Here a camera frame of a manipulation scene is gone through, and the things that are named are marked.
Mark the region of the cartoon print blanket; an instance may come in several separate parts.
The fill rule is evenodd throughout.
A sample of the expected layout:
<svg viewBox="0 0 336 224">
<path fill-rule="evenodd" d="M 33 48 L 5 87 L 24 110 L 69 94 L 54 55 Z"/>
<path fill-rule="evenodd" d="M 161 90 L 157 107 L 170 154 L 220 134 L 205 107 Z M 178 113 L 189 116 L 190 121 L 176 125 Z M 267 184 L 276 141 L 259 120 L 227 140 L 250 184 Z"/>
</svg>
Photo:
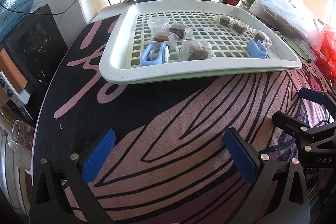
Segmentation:
<svg viewBox="0 0 336 224">
<path fill-rule="evenodd" d="M 67 159 L 113 130 L 116 144 L 89 186 L 117 223 L 223 223 L 249 189 L 224 147 L 227 128 L 287 161 L 297 147 L 274 127 L 275 112 L 311 126 L 330 119 L 298 96 L 301 88 L 331 88 L 307 61 L 295 71 L 108 83 L 98 64 L 116 22 L 87 25 L 59 65 L 36 125 L 33 164 Z"/>
</svg>

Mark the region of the clear plastic bag pile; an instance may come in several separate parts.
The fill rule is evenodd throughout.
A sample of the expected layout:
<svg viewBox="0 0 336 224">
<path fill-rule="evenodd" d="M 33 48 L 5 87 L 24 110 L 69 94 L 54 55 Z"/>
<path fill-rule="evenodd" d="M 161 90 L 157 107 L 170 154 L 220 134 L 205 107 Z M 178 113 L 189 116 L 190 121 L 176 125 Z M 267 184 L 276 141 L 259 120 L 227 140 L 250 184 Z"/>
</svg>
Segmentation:
<svg viewBox="0 0 336 224">
<path fill-rule="evenodd" d="M 288 38 L 321 49 L 321 25 L 303 0 L 255 0 L 249 10 Z"/>
</svg>

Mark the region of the black water dispenser cabinet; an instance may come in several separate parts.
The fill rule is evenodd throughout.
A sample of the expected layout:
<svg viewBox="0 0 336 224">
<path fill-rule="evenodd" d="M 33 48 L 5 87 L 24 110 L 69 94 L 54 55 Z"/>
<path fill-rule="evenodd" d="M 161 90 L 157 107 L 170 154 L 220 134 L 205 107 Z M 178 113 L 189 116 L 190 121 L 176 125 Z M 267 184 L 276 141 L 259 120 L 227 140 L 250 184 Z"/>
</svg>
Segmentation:
<svg viewBox="0 0 336 224">
<path fill-rule="evenodd" d="M 51 80 L 68 51 L 50 6 L 44 5 L 36 15 L 26 16 L 1 41 L 1 48 L 27 80 L 30 98 L 26 110 L 36 121 Z"/>
</svg>

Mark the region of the blue clip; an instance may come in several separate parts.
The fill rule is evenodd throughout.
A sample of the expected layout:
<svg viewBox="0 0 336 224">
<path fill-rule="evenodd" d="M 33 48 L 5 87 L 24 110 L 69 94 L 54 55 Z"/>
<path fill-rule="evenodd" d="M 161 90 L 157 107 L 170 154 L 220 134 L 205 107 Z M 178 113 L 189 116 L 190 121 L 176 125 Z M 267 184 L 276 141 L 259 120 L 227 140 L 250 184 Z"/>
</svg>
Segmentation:
<svg viewBox="0 0 336 224">
<path fill-rule="evenodd" d="M 169 47 L 166 43 L 160 43 L 159 50 L 155 49 L 155 44 L 147 45 L 140 57 L 143 67 L 149 65 L 168 64 L 170 59 Z"/>
<path fill-rule="evenodd" d="M 250 56 L 256 59 L 265 59 L 268 55 L 266 46 L 260 40 L 255 42 L 253 39 L 250 39 L 247 44 L 247 50 Z"/>
</svg>

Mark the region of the brown snack one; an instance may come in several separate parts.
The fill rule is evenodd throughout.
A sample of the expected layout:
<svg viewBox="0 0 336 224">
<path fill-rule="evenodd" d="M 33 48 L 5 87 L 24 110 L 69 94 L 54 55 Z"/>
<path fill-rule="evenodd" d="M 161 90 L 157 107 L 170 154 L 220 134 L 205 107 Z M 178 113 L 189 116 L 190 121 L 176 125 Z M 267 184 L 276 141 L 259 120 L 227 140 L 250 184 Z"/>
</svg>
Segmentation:
<svg viewBox="0 0 336 224">
<path fill-rule="evenodd" d="M 175 33 L 179 40 L 188 40 L 193 38 L 193 29 L 185 24 L 174 22 L 169 26 L 169 31 Z"/>
</svg>

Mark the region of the brown snack six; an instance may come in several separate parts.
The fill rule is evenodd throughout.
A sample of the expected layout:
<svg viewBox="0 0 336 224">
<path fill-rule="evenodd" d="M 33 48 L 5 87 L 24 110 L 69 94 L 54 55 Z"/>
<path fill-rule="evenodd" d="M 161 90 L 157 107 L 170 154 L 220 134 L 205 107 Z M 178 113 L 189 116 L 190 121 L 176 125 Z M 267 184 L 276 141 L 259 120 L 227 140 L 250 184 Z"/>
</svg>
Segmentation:
<svg viewBox="0 0 336 224">
<path fill-rule="evenodd" d="M 150 43 L 155 49 L 159 49 L 161 44 L 165 43 L 170 50 L 173 50 L 177 47 L 178 39 L 179 37 L 173 32 L 156 31 L 151 37 Z"/>
</svg>

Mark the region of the glass jar on floor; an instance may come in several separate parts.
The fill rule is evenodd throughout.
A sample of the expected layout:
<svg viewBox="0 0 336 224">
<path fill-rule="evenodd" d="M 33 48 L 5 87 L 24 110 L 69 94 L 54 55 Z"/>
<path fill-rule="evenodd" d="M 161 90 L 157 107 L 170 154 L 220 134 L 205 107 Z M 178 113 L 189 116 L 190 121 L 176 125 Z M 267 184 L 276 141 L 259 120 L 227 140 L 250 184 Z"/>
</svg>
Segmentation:
<svg viewBox="0 0 336 224">
<path fill-rule="evenodd" d="M 15 120 L 11 132 L 12 140 L 14 143 L 20 144 L 31 151 L 33 148 L 34 132 L 35 129 L 24 121 Z"/>
</svg>

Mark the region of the brown snack four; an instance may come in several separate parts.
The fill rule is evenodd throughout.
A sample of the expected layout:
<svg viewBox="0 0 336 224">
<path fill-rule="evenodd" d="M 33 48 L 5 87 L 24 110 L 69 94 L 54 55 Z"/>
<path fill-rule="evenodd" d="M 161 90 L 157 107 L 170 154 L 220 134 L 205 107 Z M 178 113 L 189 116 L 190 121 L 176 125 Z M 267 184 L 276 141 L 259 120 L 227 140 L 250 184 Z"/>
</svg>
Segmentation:
<svg viewBox="0 0 336 224">
<path fill-rule="evenodd" d="M 236 19 L 231 23 L 231 28 L 238 34 L 245 34 L 249 30 L 249 25 Z"/>
</svg>

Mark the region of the brown snack three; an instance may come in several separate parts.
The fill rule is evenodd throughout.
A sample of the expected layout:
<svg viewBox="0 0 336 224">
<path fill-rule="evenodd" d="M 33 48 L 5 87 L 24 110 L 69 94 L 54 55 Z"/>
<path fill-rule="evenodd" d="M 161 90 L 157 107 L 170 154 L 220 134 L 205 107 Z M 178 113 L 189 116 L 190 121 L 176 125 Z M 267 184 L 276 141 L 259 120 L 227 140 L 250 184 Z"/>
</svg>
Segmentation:
<svg viewBox="0 0 336 224">
<path fill-rule="evenodd" d="M 261 30 L 251 29 L 250 32 L 255 42 L 260 41 L 262 43 L 272 44 L 272 40 L 269 38 L 269 36 L 267 36 Z"/>
</svg>

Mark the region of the white perforated plastic tray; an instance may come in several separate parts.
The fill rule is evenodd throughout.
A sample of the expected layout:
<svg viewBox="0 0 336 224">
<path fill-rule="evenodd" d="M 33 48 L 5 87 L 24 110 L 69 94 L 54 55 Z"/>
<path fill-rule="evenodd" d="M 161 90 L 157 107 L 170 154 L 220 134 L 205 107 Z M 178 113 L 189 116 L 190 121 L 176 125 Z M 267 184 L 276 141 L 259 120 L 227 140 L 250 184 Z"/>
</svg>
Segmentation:
<svg viewBox="0 0 336 224">
<path fill-rule="evenodd" d="M 285 60 L 252 58 L 247 44 L 250 31 L 238 34 L 221 26 L 216 17 L 229 15 L 250 28 L 261 30 L 285 56 Z M 193 29 L 193 40 L 210 42 L 213 57 L 209 60 L 178 61 L 181 41 L 170 50 L 168 64 L 143 67 L 140 57 L 150 43 L 147 20 L 165 16 L 170 23 L 180 23 Z M 234 75 L 255 72 L 274 72 L 300 69 L 302 63 L 295 52 L 264 23 L 238 7 L 196 0 L 163 0 L 136 3 L 126 7 L 110 34 L 102 54 L 99 71 L 113 84 L 141 84 L 197 77 Z"/>
</svg>

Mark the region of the brown snack two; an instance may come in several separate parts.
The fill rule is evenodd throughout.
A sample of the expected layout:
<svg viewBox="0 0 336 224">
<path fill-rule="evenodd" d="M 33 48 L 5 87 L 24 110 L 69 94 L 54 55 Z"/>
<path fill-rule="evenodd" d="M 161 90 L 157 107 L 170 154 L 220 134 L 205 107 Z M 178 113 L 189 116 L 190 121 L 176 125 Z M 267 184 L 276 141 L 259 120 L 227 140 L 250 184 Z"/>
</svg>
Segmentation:
<svg viewBox="0 0 336 224">
<path fill-rule="evenodd" d="M 178 61 L 208 60 L 213 57 L 210 42 L 202 40 L 186 40 L 182 43 Z"/>
</svg>

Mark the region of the red plastic bag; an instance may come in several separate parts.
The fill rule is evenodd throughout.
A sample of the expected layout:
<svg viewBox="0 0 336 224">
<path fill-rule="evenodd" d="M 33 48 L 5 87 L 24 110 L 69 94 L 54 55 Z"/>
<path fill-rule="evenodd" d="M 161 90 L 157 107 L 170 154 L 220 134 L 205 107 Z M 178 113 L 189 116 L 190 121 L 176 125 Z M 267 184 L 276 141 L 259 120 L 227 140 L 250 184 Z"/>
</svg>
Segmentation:
<svg viewBox="0 0 336 224">
<path fill-rule="evenodd" d="M 327 24 L 322 30 L 322 44 L 317 56 L 317 67 L 331 82 L 335 83 L 335 28 Z"/>
</svg>

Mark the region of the brown snack five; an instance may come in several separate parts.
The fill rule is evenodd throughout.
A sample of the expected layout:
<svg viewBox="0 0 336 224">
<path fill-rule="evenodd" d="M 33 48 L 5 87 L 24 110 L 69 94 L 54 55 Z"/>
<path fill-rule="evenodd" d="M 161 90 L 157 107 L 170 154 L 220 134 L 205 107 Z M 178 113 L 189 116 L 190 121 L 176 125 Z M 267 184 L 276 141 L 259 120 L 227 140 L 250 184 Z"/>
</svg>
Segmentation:
<svg viewBox="0 0 336 224">
<path fill-rule="evenodd" d="M 221 26 L 224 26 L 224 27 L 231 27 L 232 24 L 234 23 L 235 21 L 235 18 L 233 18 L 232 16 L 229 16 L 229 15 L 218 15 L 216 17 L 217 19 L 217 22 L 221 25 Z"/>
</svg>

